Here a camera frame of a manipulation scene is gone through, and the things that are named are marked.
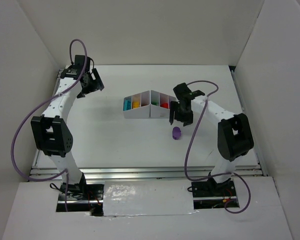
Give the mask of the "red lego brick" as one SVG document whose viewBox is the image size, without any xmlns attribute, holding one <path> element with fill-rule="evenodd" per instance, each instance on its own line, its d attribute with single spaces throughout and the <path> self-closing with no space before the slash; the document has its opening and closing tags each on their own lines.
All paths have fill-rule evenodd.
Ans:
<svg viewBox="0 0 300 240">
<path fill-rule="evenodd" d="M 167 102 L 161 103 L 160 107 L 165 108 L 165 109 L 169 109 L 169 104 Z"/>
</svg>

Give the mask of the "teal frog flower lego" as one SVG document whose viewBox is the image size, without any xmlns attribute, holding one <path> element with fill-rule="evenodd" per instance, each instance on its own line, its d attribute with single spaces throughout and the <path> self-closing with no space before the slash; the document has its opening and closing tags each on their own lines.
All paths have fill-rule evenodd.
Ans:
<svg viewBox="0 0 300 240">
<path fill-rule="evenodd" d="M 125 98 L 123 101 L 123 111 L 129 111 L 132 109 L 132 100 L 131 98 Z"/>
</svg>

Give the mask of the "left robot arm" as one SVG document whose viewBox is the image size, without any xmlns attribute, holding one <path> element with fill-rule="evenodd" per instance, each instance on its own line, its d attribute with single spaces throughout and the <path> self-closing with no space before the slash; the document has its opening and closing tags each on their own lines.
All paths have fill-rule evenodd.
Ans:
<svg viewBox="0 0 300 240">
<path fill-rule="evenodd" d="M 37 149 L 48 156 L 61 173 L 60 190 L 83 197 L 88 195 L 87 182 L 71 152 L 74 140 L 67 119 L 76 99 L 104 89 L 97 69 L 90 68 L 92 62 L 90 57 L 76 55 L 74 63 L 61 72 L 54 99 L 40 116 L 33 116 L 30 121 Z"/>
</svg>

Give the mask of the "yellow butterfly lego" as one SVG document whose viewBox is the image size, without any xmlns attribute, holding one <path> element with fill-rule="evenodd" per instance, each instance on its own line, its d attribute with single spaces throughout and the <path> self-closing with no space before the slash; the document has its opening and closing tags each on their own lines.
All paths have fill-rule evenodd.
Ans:
<svg viewBox="0 0 300 240">
<path fill-rule="evenodd" d="M 133 104 L 132 104 L 132 108 L 133 109 L 136 109 L 136 108 L 138 108 L 139 107 L 139 103 L 138 102 L 134 102 Z"/>
</svg>

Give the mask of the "purple oval lego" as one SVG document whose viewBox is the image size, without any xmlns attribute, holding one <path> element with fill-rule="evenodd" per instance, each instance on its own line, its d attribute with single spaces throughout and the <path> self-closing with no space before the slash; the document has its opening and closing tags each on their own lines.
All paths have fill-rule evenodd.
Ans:
<svg viewBox="0 0 300 240">
<path fill-rule="evenodd" d="M 173 129 L 172 129 L 172 138 L 174 140 L 179 140 L 182 136 L 182 132 L 181 132 L 181 129 L 178 127 L 178 126 L 175 126 Z"/>
</svg>

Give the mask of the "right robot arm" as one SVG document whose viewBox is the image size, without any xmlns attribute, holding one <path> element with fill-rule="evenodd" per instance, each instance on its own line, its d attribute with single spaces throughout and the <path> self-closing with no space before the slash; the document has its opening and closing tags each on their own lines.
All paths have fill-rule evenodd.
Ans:
<svg viewBox="0 0 300 240">
<path fill-rule="evenodd" d="M 199 114 L 185 154 L 184 175 L 191 182 L 207 181 L 219 186 L 231 179 L 238 160 L 254 148 L 254 140 L 248 117 L 244 113 L 235 114 L 210 100 L 210 96 L 219 90 L 216 83 L 213 86 L 215 90 L 208 94 L 201 90 L 191 91 L 185 82 L 175 86 L 173 92 L 177 100 L 170 103 L 169 123 L 178 121 L 186 127 L 193 123 L 194 113 Z M 207 119 L 216 127 L 218 155 L 210 174 L 195 179 L 188 174 L 188 160 L 202 119 Z"/>
</svg>

